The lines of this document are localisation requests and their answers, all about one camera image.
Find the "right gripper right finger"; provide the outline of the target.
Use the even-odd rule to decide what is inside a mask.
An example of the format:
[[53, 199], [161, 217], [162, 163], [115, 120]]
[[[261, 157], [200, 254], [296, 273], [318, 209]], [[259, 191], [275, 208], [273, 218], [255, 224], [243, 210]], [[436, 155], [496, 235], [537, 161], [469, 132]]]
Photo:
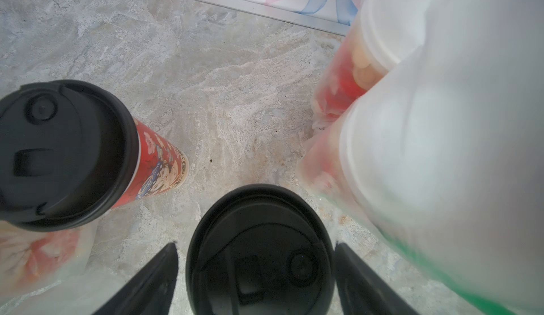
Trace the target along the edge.
[[334, 249], [334, 277], [344, 314], [418, 315], [345, 243]]

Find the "red cup white lid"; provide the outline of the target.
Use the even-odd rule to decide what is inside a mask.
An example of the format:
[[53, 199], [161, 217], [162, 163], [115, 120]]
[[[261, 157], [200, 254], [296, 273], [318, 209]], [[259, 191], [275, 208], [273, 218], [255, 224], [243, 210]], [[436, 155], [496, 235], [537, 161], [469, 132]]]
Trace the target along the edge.
[[432, 0], [364, 0], [311, 100], [313, 120], [339, 118], [424, 41]]

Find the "clear carrier bag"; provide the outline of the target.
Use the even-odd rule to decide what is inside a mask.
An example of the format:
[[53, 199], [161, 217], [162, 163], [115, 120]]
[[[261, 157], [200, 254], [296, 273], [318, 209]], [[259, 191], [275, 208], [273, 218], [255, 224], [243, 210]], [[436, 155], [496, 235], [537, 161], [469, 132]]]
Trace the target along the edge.
[[364, 0], [301, 183], [488, 314], [543, 313], [543, 0]]
[[1, 313], [25, 299], [81, 275], [88, 264], [98, 222], [74, 229], [35, 232], [1, 222]]

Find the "red cup black lid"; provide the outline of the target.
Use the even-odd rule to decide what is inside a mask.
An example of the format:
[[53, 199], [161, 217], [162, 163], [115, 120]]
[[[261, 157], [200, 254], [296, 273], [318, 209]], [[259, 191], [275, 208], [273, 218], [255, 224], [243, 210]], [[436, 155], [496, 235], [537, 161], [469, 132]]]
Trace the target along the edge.
[[26, 84], [1, 100], [1, 219], [28, 231], [89, 224], [180, 186], [186, 155], [93, 84]]
[[299, 195], [247, 185], [202, 217], [185, 277], [194, 314], [326, 314], [335, 285], [333, 248]]

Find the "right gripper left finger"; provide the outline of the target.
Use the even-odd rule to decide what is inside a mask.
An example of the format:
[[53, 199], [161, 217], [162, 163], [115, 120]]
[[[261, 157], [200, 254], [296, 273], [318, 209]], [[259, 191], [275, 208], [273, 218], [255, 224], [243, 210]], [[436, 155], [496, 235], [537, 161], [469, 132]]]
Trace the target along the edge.
[[158, 252], [95, 315], [168, 315], [177, 284], [179, 257], [174, 242]]

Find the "white lid cup back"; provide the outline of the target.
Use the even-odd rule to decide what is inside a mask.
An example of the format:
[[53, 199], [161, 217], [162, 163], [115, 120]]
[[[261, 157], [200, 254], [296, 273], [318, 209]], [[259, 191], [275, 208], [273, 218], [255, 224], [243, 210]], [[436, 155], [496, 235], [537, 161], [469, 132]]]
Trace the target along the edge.
[[300, 163], [303, 183], [463, 290], [543, 311], [543, 75], [425, 76], [406, 64]]

